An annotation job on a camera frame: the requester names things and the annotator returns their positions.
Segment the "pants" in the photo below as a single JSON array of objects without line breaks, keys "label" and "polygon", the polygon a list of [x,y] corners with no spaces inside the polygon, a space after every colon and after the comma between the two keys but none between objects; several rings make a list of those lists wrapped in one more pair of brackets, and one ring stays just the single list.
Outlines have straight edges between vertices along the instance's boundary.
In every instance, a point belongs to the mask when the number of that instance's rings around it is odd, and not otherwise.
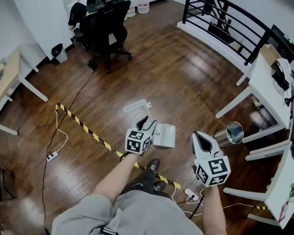
[{"label": "pants", "polygon": [[151,169],[143,170],[143,172],[137,178],[124,187],[121,195],[131,190],[141,190],[149,194],[170,198],[170,196],[166,193],[153,189],[153,181],[155,179],[155,173]]}]

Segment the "white bottle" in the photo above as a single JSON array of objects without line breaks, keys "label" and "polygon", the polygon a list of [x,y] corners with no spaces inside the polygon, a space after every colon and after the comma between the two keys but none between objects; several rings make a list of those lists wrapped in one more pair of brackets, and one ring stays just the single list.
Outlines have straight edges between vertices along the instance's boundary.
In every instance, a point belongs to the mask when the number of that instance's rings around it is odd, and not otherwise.
[{"label": "white bottle", "polygon": [[149,0],[138,0],[138,13],[145,14],[149,11]]},{"label": "white bottle", "polygon": [[131,17],[134,17],[136,15],[133,0],[130,0],[130,1],[131,1],[131,5],[130,5],[130,7],[129,7],[128,11],[127,11],[127,14],[126,14],[127,18],[131,18]]}]

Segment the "wooden floor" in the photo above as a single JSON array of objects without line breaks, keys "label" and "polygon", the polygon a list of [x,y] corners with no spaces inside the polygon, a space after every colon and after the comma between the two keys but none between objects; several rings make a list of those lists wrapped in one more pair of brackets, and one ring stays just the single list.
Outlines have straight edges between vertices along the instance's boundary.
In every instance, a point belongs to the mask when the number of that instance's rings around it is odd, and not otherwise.
[{"label": "wooden floor", "polygon": [[[152,158],[161,159],[160,174],[198,194],[200,182],[191,168],[194,160],[191,133],[194,130],[213,135],[217,129],[237,121],[248,136],[274,124],[265,109],[256,111],[251,98],[221,119],[215,118],[215,114],[247,84],[236,87],[242,75],[237,68],[176,28],[182,13],[181,4],[165,1],[151,6],[148,14],[127,19],[125,47],[132,52],[133,59],[119,57],[114,60],[111,75],[105,74],[100,62],[89,79],[92,70],[87,63],[92,54],[84,52],[77,44],[68,53],[67,62],[47,64],[30,77],[29,81],[49,98],[47,103],[21,87],[0,118],[0,123],[19,131],[17,137],[0,131],[0,164],[15,175],[18,192],[16,200],[0,203],[0,219],[7,230],[15,234],[43,233],[42,177],[46,148],[55,131],[55,105],[61,102],[69,107],[88,79],[71,111],[115,149],[123,151],[126,130],[133,120],[123,113],[123,107],[140,99],[151,102],[151,113],[158,122],[176,126],[176,147],[153,147],[142,157],[141,163],[147,165]],[[60,111],[59,119],[64,116]],[[47,165],[44,192],[49,231],[53,219],[92,192],[119,161],[68,116],[60,129],[68,133],[69,140],[59,157]],[[246,162],[244,157],[250,149],[281,141],[283,137],[283,133],[272,135],[248,147],[240,144],[224,150],[232,170],[227,182],[220,186],[224,207],[239,202],[256,204],[225,195],[222,189],[226,186],[265,192],[279,157],[255,162]],[[65,136],[57,132],[49,150],[56,151],[64,140]],[[131,178],[138,173],[139,169],[133,169]],[[166,188],[169,194],[173,190],[170,186]],[[175,199],[183,201],[183,191],[178,190]],[[192,212],[195,205],[182,204],[181,207]],[[250,212],[257,213],[250,207],[237,205],[224,212],[229,235],[249,234],[257,227],[255,221],[246,218]],[[260,214],[268,216],[267,211],[260,211]],[[201,228],[200,221],[201,216],[194,218]]]}]

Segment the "trash can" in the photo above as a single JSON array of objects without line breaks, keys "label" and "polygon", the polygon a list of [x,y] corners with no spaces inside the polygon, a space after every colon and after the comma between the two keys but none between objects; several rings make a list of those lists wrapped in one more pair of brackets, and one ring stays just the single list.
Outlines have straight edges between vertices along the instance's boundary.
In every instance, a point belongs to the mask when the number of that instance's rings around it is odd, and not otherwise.
[{"label": "trash can", "polygon": [[63,63],[68,59],[68,56],[63,49],[63,44],[58,44],[51,50],[52,56],[55,57],[56,60],[58,60],[59,63]]},{"label": "trash can", "polygon": [[214,139],[217,141],[220,148],[238,144],[242,142],[243,137],[243,128],[237,122],[230,122],[225,129],[216,131],[214,135]]}]

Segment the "black railing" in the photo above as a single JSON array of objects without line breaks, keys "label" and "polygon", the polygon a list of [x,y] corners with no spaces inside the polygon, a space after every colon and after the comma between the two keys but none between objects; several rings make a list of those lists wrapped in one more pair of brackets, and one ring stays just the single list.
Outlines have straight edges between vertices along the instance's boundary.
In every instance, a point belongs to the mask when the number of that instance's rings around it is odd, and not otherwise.
[{"label": "black railing", "polygon": [[[217,20],[217,23],[205,20],[202,15],[211,16]],[[198,25],[194,20],[190,20],[190,16],[207,23],[208,29]],[[242,22],[243,19],[240,20],[237,17],[248,18],[248,21],[252,21],[252,25],[256,26],[258,29],[252,29],[254,26],[248,26],[247,23]],[[267,43],[269,38],[273,38],[279,46],[287,52],[292,60],[294,60],[294,53],[292,50],[275,32],[255,16],[228,0],[186,0],[182,22],[183,24],[186,22],[191,23],[217,38],[242,57],[245,60],[244,65],[247,65],[256,59],[260,48]],[[229,29],[235,31],[235,34],[240,35],[248,42],[243,44],[242,41],[232,37],[229,33]],[[240,48],[233,48],[229,43],[229,40],[231,40],[231,42],[236,42]]]}]

